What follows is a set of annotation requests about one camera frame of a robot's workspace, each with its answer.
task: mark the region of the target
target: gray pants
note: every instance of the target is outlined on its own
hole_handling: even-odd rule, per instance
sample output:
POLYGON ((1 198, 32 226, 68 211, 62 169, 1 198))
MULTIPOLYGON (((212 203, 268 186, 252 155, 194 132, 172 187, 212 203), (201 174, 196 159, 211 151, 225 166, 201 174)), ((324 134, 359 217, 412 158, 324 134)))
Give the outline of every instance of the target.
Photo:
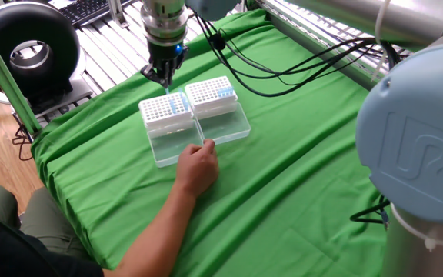
POLYGON ((49 251, 72 255, 90 260, 83 244, 55 204, 46 188, 36 190, 27 210, 22 216, 22 225, 18 218, 18 203, 15 196, 0 186, 0 221, 26 235, 39 239, 49 251))

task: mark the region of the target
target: human arm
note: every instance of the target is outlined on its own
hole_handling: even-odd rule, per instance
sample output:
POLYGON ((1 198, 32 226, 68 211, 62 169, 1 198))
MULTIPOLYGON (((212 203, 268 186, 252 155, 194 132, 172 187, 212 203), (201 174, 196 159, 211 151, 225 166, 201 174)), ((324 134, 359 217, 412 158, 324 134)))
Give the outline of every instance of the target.
POLYGON ((133 242, 114 271, 105 277, 166 277, 170 275, 196 199, 218 177, 215 143, 189 145, 179 156, 172 190, 160 212, 133 242))

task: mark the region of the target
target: green pole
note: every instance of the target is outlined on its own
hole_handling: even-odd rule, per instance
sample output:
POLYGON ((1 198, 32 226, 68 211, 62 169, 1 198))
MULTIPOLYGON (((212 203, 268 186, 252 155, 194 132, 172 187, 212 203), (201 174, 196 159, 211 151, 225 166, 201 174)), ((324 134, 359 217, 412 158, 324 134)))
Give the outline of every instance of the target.
POLYGON ((3 62, 0 56, 0 88, 8 97, 18 117, 22 120, 23 125, 27 128, 31 135, 41 130, 41 126, 37 122, 34 113, 23 97, 18 85, 16 85, 12 74, 3 62))

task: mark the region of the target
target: pipette tip box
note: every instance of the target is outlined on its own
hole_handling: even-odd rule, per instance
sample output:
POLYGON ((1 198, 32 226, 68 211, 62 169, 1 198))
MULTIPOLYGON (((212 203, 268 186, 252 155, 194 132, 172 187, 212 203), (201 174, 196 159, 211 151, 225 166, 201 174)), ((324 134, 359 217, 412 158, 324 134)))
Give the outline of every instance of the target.
POLYGON ((175 164, 189 144, 204 138, 216 144, 249 135, 251 126, 227 77, 197 82, 176 92, 139 102, 158 167, 175 164))
POLYGON ((187 85, 185 93, 205 138, 221 144, 249 135, 251 126, 226 76, 187 85))
POLYGON ((139 110, 158 167, 175 164, 187 145, 202 145, 201 130, 184 93, 143 100, 139 110))

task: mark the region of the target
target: light blue robot joint cap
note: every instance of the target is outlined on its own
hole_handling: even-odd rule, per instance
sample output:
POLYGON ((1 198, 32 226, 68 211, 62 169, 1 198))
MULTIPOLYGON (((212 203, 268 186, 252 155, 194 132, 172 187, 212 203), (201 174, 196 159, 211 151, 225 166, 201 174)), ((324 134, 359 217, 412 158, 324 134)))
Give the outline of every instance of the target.
POLYGON ((358 113, 356 145, 385 197, 443 222, 443 45, 400 62, 370 91, 358 113))

